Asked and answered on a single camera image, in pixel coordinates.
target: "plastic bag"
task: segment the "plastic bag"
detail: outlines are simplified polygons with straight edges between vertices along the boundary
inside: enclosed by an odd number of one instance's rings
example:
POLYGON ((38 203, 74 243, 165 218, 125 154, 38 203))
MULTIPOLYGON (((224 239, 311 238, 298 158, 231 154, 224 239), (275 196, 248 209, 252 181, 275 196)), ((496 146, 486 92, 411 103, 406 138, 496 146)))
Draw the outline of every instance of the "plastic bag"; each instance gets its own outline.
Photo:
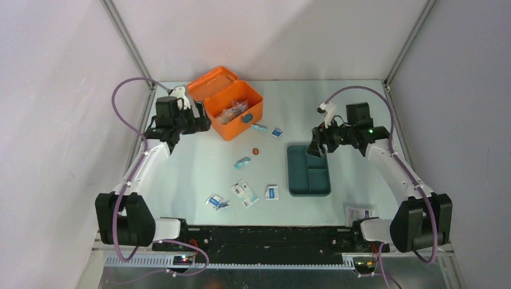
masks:
POLYGON ((223 110, 223 112, 216 117, 216 120, 223 125, 228 124, 231 120, 237 118, 240 114, 248 110, 248 101, 238 102, 232 101, 233 107, 223 110))

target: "white wall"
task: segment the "white wall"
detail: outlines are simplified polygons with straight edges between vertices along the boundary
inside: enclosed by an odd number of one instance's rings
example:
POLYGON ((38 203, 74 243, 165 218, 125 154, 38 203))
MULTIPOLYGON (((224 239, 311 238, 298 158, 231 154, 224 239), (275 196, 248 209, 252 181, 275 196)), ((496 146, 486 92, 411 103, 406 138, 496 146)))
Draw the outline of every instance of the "white wall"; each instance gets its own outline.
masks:
POLYGON ((115 1, 153 77, 383 79, 426 0, 115 1))
POLYGON ((511 2, 439 1, 395 81, 413 162, 454 203, 469 288, 509 288, 511 2))
MULTIPOLYGON (((0 288, 74 288, 134 139, 111 91, 137 70, 97 0, 0 2, 0 67, 0 288)), ((128 120, 147 93, 122 91, 128 120)))

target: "open lid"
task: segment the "open lid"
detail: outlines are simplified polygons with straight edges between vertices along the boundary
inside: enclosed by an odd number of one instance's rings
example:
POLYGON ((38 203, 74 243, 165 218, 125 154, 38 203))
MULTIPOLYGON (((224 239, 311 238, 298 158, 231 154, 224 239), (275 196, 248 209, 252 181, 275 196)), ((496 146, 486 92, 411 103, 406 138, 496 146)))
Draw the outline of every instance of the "open lid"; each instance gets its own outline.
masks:
POLYGON ((204 101, 238 80, 238 76, 219 66, 188 84, 188 94, 196 101, 204 101))

